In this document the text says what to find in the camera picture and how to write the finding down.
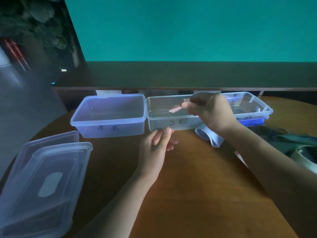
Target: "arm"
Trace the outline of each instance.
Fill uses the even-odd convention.
[[[224,96],[200,93],[182,106],[240,153],[299,237],[317,237],[317,175],[240,124]]]
[[[76,237],[128,238],[141,204],[161,171],[165,151],[177,140],[172,129],[155,130],[141,141],[136,171],[120,192]]]

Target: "hand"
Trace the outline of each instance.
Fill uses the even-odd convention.
[[[222,94],[198,93],[192,95],[189,102],[183,102],[182,107],[189,114],[198,115],[210,130],[220,136],[238,123]]]
[[[164,163],[165,151],[173,150],[178,141],[171,138],[171,128],[155,130],[146,136],[140,144],[139,164],[136,172],[146,176],[154,183]]]

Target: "stacked lids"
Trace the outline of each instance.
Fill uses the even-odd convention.
[[[27,143],[0,196],[0,237],[63,236],[85,178],[92,145],[72,131]]]

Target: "forearm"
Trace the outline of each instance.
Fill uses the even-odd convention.
[[[152,183],[135,173],[111,202],[76,237],[128,238]]]
[[[317,175],[236,124],[221,134],[243,157],[300,237],[317,237]]]

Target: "teal wall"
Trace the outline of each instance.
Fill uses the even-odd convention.
[[[65,0],[87,61],[317,61],[317,0]]]

